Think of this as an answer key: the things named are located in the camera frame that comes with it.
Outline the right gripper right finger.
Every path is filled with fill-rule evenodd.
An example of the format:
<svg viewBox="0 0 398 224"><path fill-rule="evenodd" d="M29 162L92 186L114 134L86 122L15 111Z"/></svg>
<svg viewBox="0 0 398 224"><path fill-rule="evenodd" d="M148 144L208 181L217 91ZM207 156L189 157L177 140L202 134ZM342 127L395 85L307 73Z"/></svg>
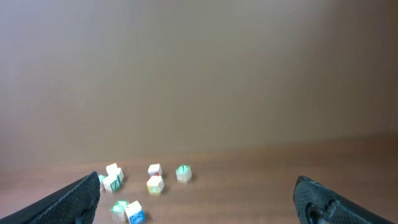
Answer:
<svg viewBox="0 0 398 224"><path fill-rule="evenodd" d="M303 175L293 201L300 224L393 224Z"/></svg>

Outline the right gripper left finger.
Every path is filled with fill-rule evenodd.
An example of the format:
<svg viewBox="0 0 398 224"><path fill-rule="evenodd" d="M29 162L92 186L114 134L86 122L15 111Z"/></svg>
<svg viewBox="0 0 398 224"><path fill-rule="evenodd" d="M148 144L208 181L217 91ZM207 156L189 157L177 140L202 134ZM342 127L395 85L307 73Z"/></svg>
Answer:
<svg viewBox="0 0 398 224"><path fill-rule="evenodd" d="M93 171L72 184L1 219L2 224L92 224L100 200Z"/></svg>

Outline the hammer picture wooden block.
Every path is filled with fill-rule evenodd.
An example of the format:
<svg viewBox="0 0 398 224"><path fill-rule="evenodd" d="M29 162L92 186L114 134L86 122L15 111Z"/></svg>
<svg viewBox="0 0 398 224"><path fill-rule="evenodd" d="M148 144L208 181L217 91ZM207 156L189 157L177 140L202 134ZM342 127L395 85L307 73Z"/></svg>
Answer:
<svg viewBox="0 0 398 224"><path fill-rule="evenodd" d="M146 220L142 206L137 200L130 203L124 211L130 224L140 224Z"/></svg>

